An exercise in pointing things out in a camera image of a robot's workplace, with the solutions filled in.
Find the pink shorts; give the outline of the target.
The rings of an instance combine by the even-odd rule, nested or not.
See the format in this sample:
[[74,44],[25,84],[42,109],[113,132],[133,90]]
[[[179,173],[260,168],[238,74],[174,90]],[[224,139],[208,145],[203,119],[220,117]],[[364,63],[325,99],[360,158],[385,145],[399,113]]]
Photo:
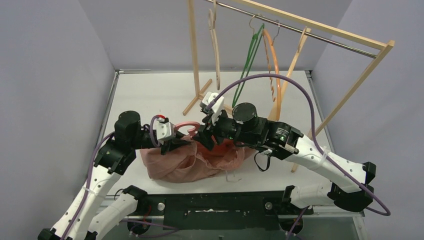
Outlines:
[[160,148],[141,149],[140,155],[150,179],[169,183],[190,183],[215,176],[220,172],[232,172],[256,150],[237,147],[232,140],[224,140],[207,150],[192,139],[189,144],[161,154]]

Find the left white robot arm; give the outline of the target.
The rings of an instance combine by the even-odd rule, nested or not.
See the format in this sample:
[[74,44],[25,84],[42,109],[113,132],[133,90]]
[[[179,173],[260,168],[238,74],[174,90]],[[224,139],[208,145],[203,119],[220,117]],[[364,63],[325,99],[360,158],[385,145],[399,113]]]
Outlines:
[[44,228],[39,240],[101,240],[132,213],[148,207],[147,192],[130,185],[117,200],[98,212],[108,192],[136,159],[136,151],[153,149],[156,132],[141,125],[138,112],[124,111],[114,124],[114,132],[104,137],[92,154],[87,180],[51,228]]

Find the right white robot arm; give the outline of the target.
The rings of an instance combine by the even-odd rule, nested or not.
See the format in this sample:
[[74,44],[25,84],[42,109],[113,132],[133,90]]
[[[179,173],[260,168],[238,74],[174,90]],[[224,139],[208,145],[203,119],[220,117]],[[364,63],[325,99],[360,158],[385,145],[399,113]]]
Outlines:
[[208,150],[232,140],[237,147],[252,148],[269,159],[296,163],[327,179],[305,187],[287,186],[281,207],[289,214],[315,205],[335,205],[357,213],[373,202],[374,189],[369,185],[376,174],[373,163],[355,163],[316,147],[291,125],[259,117],[251,103],[238,104],[231,117],[223,111],[216,122],[210,116],[202,121],[193,139]]

